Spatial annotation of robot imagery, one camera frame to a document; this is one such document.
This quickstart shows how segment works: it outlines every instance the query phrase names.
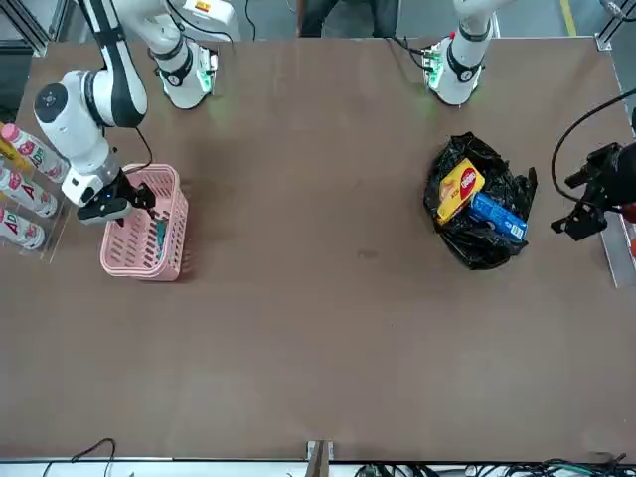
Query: yellow snack box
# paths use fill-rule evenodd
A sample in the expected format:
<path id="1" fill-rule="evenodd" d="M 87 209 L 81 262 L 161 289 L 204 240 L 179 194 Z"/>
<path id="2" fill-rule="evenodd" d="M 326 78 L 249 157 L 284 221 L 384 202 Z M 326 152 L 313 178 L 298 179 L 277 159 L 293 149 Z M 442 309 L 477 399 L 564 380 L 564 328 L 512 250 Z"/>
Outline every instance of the yellow snack box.
<path id="1" fill-rule="evenodd" d="M 470 202 L 471 197 L 486 184 L 477 168 L 464 159 L 444 177 L 439 186 L 437 221 L 443 225 L 450 221 Z"/>

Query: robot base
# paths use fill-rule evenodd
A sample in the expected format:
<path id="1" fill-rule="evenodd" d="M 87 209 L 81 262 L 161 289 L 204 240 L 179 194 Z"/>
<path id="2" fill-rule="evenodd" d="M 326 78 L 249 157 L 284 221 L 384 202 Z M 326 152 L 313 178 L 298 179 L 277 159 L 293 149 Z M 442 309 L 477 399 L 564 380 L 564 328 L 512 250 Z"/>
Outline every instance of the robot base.
<path id="1" fill-rule="evenodd" d="M 468 101 L 477 87 L 482 67 L 467 82 L 461 82 L 457 73 L 448 64 L 447 50 L 450 38 L 444 38 L 426 52 L 430 58 L 424 59 L 424 65 L 432 72 L 424 72 L 424 83 L 445 104 L 459 106 Z"/>
<path id="2" fill-rule="evenodd" d="M 171 82 L 172 77 L 164 79 L 161 75 L 159 76 L 163 82 L 164 92 L 179 109 L 192 109 L 204 97 L 213 93 L 219 65 L 219 56 L 216 52 L 211 52 L 192 42 L 189 42 L 188 47 L 193 54 L 193 63 L 183 82 L 180 85 L 174 85 Z"/>

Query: robot logo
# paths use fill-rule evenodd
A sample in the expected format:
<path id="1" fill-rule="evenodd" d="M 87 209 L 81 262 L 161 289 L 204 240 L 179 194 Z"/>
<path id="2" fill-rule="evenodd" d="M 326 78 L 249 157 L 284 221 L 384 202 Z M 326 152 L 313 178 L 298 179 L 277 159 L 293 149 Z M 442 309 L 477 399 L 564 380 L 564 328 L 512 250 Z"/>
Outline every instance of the robot logo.
<path id="1" fill-rule="evenodd" d="M 471 72 L 470 70 L 466 70 L 465 72 L 462 72 L 461 74 L 461 80 L 464 82 L 469 82 L 472 78 L 473 78 L 473 72 Z"/>

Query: black plastic bag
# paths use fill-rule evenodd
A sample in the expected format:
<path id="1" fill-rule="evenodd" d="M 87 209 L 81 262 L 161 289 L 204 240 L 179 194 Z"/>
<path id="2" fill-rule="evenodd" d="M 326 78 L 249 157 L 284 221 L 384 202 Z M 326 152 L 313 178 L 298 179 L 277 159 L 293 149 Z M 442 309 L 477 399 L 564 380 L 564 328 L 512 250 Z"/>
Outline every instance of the black plastic bag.
<path id="1" fill-rule="evenodd" d="M 508 162 L 472 132 L 451 136 L 446 147 L 435 158 L 424 189 L 424 208 L 432 218 L 435 230 L 462 263 L 471 270 L 487 270 L 503 265 L 511 256 L 518 255 L 528 243 L 510 240 L 492 230 L 488 224 L 473 221 L 468 217 L 468 208 L 464 208 L 443 226 L 437 222 L 441 180 L 465 158 L 486 179 L 481 192 L 525 222 L 528 221 L 537 191 L 537 172 L 533 167 L 528 171 L 528 177 L 514 177 Z"/>

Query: yellow package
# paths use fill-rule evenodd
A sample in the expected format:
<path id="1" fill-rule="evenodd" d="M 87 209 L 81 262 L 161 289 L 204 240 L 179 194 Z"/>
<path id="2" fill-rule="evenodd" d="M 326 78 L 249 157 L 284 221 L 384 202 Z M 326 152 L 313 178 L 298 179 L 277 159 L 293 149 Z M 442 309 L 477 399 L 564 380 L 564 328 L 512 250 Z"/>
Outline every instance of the yellow package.
<path id="1" fill-rule="evenodd" d="M 444 177 L 439 185 L 437 221 L 446 224 L 470 202 L 473 194 L 486 184 L 484 176 L 468 160 L 464 159 Z"/>
<path id="2" fill-rule="evenodd" d="M 30 171 L 33 166 L 29 161 L 27 161 L 22 154 L 14 149 L 14 147 L 6 142 L 4 139 L 0 137 L 0 155 L 6 157 L 11 161 L 16 169 L 20 172 Z"/>

